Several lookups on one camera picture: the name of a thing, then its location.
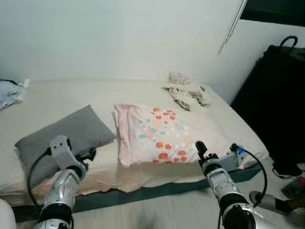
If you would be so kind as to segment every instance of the gray pillow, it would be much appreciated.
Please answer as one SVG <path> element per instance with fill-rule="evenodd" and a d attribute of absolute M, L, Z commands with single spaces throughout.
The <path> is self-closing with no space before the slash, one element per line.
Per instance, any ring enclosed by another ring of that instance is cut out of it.
<path fill-rule="evenodd" d="M 57 135 L 65 135 L 70 139 L 74 155 L 84 155 L 115 139 L 115 135 L 88 105 L 15 144 L 26 175 L 35 160 L 46 151 L 49 141 Z M 35 167 L 30 186 L 37 186 L 58 170 L 52 156 L 45 156 Z"/>

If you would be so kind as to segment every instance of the bed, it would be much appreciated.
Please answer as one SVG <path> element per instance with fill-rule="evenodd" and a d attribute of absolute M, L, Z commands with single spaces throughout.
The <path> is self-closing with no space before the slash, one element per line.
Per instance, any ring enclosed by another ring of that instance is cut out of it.
<path fill-rule="evenodd" d="M 31 205 L 25 192 L 24 173 L 14 144 L 22 137 L 51 124 L 64 116 L 90 104 L 99 118 L 114 132 L 114 104 L 145 104 L 181 109 L 165 89 L 164 82 L 117 81 L 60 81 L 33 83 L 21 104 L 14 104 L 0 112 L 0 198 L 15 207 L 22 215 L 24 206 Z M 259 159 L 268 155 L 262 141 L 242 118 L 209 86 L 205 88 L 212 98 L 209 110 L 229 139 L 253 152 Z M 249 161 L 248 169 L 237 171 L 236 181 L 254 176 L 259 168 Z M 46 180 L 33 190 L 39 203 L 52 184 Z M 169 195 L 207 187 L 198 165 L 143 164 L 123 168 L 118 162 L 117 140 L 97 149 L 86 178 L 80 186 L 76 210 L 110 206 L 139 199 Z M 111 196 L 96 204 L 103 193 Z"/>

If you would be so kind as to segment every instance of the pink pillow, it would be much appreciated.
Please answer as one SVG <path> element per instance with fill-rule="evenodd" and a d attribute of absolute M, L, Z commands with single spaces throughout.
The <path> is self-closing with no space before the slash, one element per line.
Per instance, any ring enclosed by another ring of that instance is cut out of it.
<path fill-rule="evenodd" d="M 201 114 L 158 107 L 116 104 L 120 133 L 119 158 L 128 167 L 143 162 L 193 163 L 198 161 L 196 141 L 219 157 L 230 142 L 208 109 Z"/>

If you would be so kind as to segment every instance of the white wall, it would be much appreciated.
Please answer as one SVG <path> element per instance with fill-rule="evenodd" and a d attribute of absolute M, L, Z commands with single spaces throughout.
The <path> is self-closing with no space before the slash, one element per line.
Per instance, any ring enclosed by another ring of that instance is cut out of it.
<path fill-rule="evenodd" d="M 305 28 L 240 21 L 239 0 L 1 0 L 0 78 L 166 80 L 190 74 L 230 102 L 269 44 Z"/>

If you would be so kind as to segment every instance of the bag handle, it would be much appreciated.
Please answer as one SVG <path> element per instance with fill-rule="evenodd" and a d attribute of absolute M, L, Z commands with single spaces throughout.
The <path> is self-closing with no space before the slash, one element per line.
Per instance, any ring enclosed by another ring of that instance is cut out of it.
<path fill-rule="evenodd" d="M 284 43 L 285 43 L 287 40 L 289 40 L 289 39 L 294 39 L 294 40 L 295 40 L 295 42 L 294 42 L 294 44 L 292 45 L 291 48 L 294 48 L 294 47 L 296 46 L 298 40 L 299 40 L 297 36 L 288 36 L 288 37 L 286 37 L 286 38 L 281 42 L 280 48 L 281 48 L 281 47 L 284 45 Z"/>

